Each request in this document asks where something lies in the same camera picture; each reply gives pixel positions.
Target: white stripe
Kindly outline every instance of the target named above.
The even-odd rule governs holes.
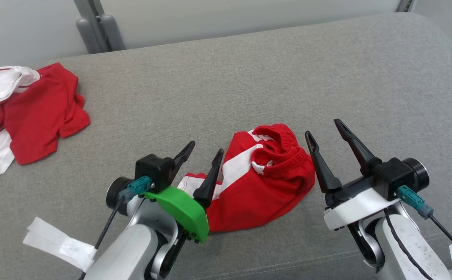
[[[200,187],[204,179],[185,176],[181,182],[179,182],[178,189],[185,191],[189,196],[193,197],[193,193]],[[221,193],[221,185],[216,184],[212,200],[219,198]]]
[[[222,165],[222,173],[224,174],[224,180],[222,181],[221,193],[227,189],[231,184],[235,183],[240,177],[247,174],[251,169],[251,156],[255,149],[262,148],[262,144],[256,144],[255,146],[245,150],[225,162]]]

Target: couch cushion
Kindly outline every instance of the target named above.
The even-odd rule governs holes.
[[[339,117],[377,156],[414,157],[431,184],[421,195],[452,233],[452,44],[427,19],[385,14],[321,25],[58,60],[79,77],[91,125],[38,163],[0,176],[0,279],[77,279],[80,271],[22,244],[35,216],[95,243],[105,191],[134,162],[196,148],[187,172],[206,172],[236,131],[285,123],[305,149],[311,130],[343,182],[359,176]],[[347,230],[324,224],[315,186],[265,227],[187,243],[169,279],[371,279]],[[448,239],[411,211],[448,267]],[[124,229],[117,216],[100,250]]]

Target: teal connector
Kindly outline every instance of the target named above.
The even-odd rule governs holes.
[[[408,186],[404,185],[399,187],[397,189],[397,197],[407,205],[412,206],[425,220],[428,219],[428,215],[434,213],[434,209],[428,206],[428,204],[425,204],[425,200],[408,188]]]
[[[411,205],[416,211],[420,210],[420,208],[425,205],[425,200],[406,185],[397,189],[397,197],[407,205]]]
[[[141,194],[149,190],[151,188],[151,184],[152,181],[150,180],[150,177],[143,176],[128,184],[128,189],[130,189],[134,194]]]

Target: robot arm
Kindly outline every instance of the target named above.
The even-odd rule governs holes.
[[[136,163],[135,179],[119,177],[107,190],[107,206],[131,217],[125,230],[87,271],[85,280],[162,280],[187,240],[204,242],[223,151],[191,198],[171,185],[194,148],[190,142],[173,159],[150,154]]]
[[[375,268],[380,280],[450,279],[447,268],[421,236],[398,194],[404,188],[415,194],[429,185],[427,170],[413,159],[376,157],[340,120],[334,120],[361,166],[362,177],[342,185],[319,153],[309,131],[306,142],[313,158],[327,208],[324,221],[329,229],[347,227],[364,262]],[[374,218],[384,211],[386,217]],[[372,219],[367,226],[365,221]]]

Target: black cable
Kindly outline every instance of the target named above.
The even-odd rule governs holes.
[[[401,248],[402,252],[406,254],[406,256],[408,257],[409,261],[413,264],[413,266],[415,266],[420,271],[421,275],[423,275],[425,278],[427,278],[427,280],[433,280],[430,277],[430,275],[428,275],[421,268],[421,266],[413,259],[411,254],[406,249],[406,246],[404,246],[402,241],[399,239],[399,236],[397,235],[397,232],[395,232],[392,222],[390,221],[390,215],[388,214],[388,209],[384,209],[384,212],[385,212],[385,219],[387,220],[388,227],[390,227],[390,232],[392,232],[392,235],[394,236],[395,241],[397,241],[397,243],[399,244],[399,248]]]
[[[441,225],[441,223],[439,223],[439,221],[437,221],[437,219],[434,217],[433,213],[428,214],[428,217],[430,218],[430,220],[432,220],[432,222],[434,222],[440,229],[441,231],[452,241],[452,235]]]
[[[95,250],[98,250],[98,247],[100,247],[100,244],[102,243],[102,240],[105,237],[105,234],[107,234],[107,230],[109,230],[109,226],[112,223],[112,220],[116,216],[117,210],[119,209],[121,204],[124,202],[124,200],[125,200],[125,197],[121,197],[121,199],[119,199],[116,206],[114,207],[112,214],[110,214],[109,220],[107,221],[107,223],[105,224],[105,227],[103,228],[102,234],[100,234],[100,237],[98,237],[98,241],[95,244]],[[83,280],[85,276],[86,276],[86,273],[83,272],[78,280]]]

